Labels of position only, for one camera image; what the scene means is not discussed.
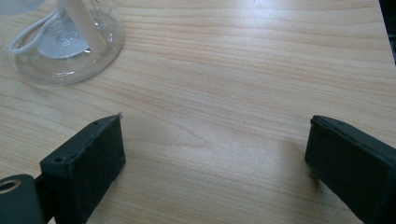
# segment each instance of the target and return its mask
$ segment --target screw hole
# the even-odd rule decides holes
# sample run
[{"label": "screw hole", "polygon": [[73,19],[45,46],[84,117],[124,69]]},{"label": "screw hole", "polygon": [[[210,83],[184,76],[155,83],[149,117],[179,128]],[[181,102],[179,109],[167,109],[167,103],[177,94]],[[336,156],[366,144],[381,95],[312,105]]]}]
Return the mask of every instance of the screw hole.
[{"label": "screw hole", "polygon": [[14,179],[14,180],[8,180],[2,184],[0,184],[0,194],[4,194],[7,192],[10,192],[17,188],[21,184],[20,180]]}]

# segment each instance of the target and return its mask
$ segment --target black plastic block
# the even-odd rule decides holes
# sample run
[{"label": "black plastic block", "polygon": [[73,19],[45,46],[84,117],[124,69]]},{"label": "black plastic block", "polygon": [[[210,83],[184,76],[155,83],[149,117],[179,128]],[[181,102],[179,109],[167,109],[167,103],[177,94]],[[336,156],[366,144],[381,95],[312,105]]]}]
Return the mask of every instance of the black plastic block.
[{"label": "black plastic block", "polygon": [[125,163],[120,116],[99,119],[40,162],[58,224],[86,223]]},{"label": "black plastic block", "polygon": [[396,223],[396,149],[340,120],[314,116],[305,160],[364,223]]}]

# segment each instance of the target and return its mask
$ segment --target wooden table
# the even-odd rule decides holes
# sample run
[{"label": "wooden table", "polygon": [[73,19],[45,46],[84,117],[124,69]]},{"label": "wooden table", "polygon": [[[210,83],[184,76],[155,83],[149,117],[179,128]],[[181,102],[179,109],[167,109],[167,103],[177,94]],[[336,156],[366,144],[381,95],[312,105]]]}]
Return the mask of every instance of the wooden table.
[{"label": "wooden table", "polygon": [[1,178],[39,175],[52,150],[122,112],[127,163],[89,223],[361,223],[304,151],[316,114],[396,147],[376,0],[118,6],[125,44],[96,77],[47,88],[0,67]]}]

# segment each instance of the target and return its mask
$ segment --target white cord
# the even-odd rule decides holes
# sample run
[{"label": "white cord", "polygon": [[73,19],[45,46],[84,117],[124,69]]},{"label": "white cord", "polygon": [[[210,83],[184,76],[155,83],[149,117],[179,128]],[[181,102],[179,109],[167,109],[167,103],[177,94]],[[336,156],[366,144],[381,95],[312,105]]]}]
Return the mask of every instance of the white cord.
[{"label": "white cord", "polygon": [[[65,10],[61,7],[60,4],[58,4],[57,9],[53,10],[49,15],[47,15],[40,21],[35,22],[33,25],[27,27],[20,34],[18,34],[17,37],[15,37],[15,39],[9,45],[9,47],[8,47],[9,52],[12,54],[21,54],[21,53],[24,53],[24,52],[34,48],[38,44],[40,39],[43,37],[43,34],[47,30],[47,28],[50,25],[52,25],[55,21],[59,20],[61,17],[64,17],[64,16],[65,16]],[[16,46],[20,45],[21,42],[23,41],[23,39],[40,25],[43,25],[43,26],[41,26],[37,35],[35,35],[35,38],[30,43],[16,49]]]}]

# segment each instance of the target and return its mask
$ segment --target textured surface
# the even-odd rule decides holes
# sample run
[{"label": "textured surface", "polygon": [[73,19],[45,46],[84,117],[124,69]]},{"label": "textured surface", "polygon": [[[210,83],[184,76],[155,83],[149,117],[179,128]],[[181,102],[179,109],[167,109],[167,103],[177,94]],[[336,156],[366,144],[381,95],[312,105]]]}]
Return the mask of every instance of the textured surface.
[{"label": "textured surface", "polygon": [[304,152],[314,114],[396,147],[377,0],[116,3],[125,45],[98,76],[43,88],[0,67],[0,176],[37,176],[87,123],[121,111],[128,162],[89,224],[361,224]]},{"label": "textured surface", "polygon": [[396,149],[336,119],[314,116],[305,160],[366,224],[395,223]]},{"label": "textured surface", "polygon": [[125,164],[120,116],[99,119],[40,162],[58,224],[85,223]]}]

